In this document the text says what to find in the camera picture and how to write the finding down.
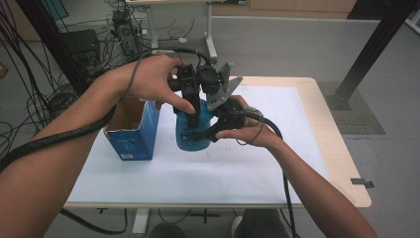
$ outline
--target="dark gray mat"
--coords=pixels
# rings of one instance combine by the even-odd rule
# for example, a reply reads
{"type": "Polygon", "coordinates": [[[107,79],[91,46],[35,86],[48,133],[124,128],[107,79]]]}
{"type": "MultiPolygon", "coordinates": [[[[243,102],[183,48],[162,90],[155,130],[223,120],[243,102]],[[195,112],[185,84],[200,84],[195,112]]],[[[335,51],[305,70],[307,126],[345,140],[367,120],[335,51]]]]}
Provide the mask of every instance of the dark gray mat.
{"type": "MultiPolygon", "coordinates": [[[[318,82],[322,94],[329,96],[334,94],[340,83],[318,82]]],[[[384,135],[376,117],[370,111],[362,96],[356,90],[349,100],[351,110],[331,110],[334,121],[341,134],[346,135],[384,135]]]]}

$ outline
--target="hand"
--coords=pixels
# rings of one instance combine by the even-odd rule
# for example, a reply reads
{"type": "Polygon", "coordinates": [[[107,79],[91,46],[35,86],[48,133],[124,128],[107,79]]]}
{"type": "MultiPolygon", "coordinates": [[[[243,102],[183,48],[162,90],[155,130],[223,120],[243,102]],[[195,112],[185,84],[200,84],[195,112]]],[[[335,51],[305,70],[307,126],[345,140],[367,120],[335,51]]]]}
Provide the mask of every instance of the hand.
{"type": "MultiPolygon", "coordinates": [[[[242,106],[248,106],[242,96],[235,95],[232,98],[239,101],[242,106]]],[[[274,142],[280,139],[264,123],[251,118],[246,119],[244,128],[221,131],[216,134],[216,137],[218,139],[238,139],[253,146],[266,148],[274,145],[274,142]]]]}
{"type": "MultiPolygon", "coordinates": [[[[174,67],[179,65],[182,65],[180,58],[167,55],[142,59],[129,93],[146,100],[157,101],[157,108],[160,108],[163,103],[169,103],[181,111],[195,113],[191,103],[173,93],[167,85],[167,76],[174,67]]],[[[130,83],[135,66],[136,63],[131,62],[113,70],[113,73],[124,81],[125,88],[130,83]]]]}

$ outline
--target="forearm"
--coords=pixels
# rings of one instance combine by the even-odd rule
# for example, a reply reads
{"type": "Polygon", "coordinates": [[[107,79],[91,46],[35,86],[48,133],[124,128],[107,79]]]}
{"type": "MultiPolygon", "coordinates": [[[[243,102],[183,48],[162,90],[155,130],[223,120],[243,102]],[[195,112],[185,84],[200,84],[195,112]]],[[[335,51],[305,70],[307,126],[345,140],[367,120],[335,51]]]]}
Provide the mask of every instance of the forearm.
{"type": "Polygon", "coordinates": [[[303,205],[327,237],[376,237],[358,210],[282,140],[268,150],[274,155],[303,205]]]}
{"type": "MultiPolygon", "coordinates": [[[[112,85],[113,80],[109,74],[98,78],[34,139],[85,127],[101,119],[121,93],[112,85]]],[[[38,150],[4,170],[0,174],[0,230],[13,236],[42,236],[66,202],[96,135],[97,132],[38,150]]]]}

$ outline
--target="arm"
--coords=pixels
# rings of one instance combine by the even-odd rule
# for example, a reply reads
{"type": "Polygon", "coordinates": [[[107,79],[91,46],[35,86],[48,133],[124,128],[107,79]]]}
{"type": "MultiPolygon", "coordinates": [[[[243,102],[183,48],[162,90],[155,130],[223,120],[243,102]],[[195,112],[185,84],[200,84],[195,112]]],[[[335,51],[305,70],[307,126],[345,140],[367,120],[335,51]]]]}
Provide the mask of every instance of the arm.
{"type": "MultiPolygon", "coordinates": [[[[139,64],[130,93],[167,102],[193,113],[166,78],[180,59],[151,57],[139,64]]],[[[134,64],[110,70],[34,139],[81,128],[101,119],[121,98],[134,64]]],[[[0,174],[0,233],[4,237],[43,236],[66,202],[98,132],[58,143],[17,160],[0,174]]]]}
{"type": "MultiPolygon", "coordinates": [[[[236,97],[242,105],[247,103],[236,97]]],[[[247,125],[256,121],[247,119],[247,125]]],[[[219,132],[218,138],[248,142],[260,126],[219,132]]],[[[266,126],[252,145],[265,147],[280,164],[303,205],[327,237],[377,237],[368,222],[345,196],[309,167],[290,147],[266,126]]]]}

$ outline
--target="person's left hand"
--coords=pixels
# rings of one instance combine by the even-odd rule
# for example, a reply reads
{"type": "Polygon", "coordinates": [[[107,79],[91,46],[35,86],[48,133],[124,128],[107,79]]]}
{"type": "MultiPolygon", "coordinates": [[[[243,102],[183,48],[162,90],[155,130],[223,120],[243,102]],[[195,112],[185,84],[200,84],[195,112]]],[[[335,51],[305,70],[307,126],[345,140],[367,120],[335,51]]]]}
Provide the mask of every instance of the person's left hand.
{"type": "MultiPolygon", "coordinates": [[[[121,83],[125,83],[126,88],[130,83],[135,65],[135,62],[131,62],[113,70],[113,73],[120,78],[121,83]]],[[[195,113],[191,103],[172,92],[167,84],[167,76],[170,71],[179,65],[182,65],[180,58],[168,55],[142,59],[129,93],[146,100],[155,100],[157,107],[160,107],[162,103],[169,103],[186,113],[195,113]]]]}

